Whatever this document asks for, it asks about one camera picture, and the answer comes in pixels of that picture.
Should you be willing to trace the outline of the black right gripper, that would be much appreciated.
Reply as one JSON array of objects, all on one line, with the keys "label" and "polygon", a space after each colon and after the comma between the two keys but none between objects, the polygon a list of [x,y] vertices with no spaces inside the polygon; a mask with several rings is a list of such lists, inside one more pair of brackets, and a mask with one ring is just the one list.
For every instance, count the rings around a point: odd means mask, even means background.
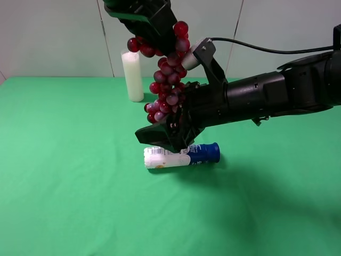
[{"label": "black right gripper", "polygon": [[209,84],[187,82],[183,91],[185,99],[176,113],[168,116],[166,121],[138,129],[135,135],[139,143],[179,153],[219,119],[219,110],[226,104],[227,85],[227,81]]}]

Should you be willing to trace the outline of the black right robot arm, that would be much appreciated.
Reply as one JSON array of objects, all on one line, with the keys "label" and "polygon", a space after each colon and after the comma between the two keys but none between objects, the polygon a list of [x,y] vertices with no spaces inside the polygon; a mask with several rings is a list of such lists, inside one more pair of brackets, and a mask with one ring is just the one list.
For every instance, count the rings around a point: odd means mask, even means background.
[{"label": "black right robot arm", "polygon": [[213,38],[192,46],[182,62],[203,66],[208,82],[189,82],[185,100],[175,115],[136,131],[142,144],[174,153],[187,148],[206,128],[271,117],[305,115],[340,104],[340,26],[333,29],[333,45],[312,49],[310,56],[288,62],[276,71],[228,82],[214,59]]}]

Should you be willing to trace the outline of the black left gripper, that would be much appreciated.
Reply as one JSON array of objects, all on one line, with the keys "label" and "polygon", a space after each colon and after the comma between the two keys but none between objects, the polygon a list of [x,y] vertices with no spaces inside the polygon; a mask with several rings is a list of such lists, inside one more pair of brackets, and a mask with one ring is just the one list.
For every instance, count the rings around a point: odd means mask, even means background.
[{"label": "black left gripper", "polygon": [[134,35],[143,37],[163,55],[175,51],[177,19],[170,1],[106,0],[104,9]]}]

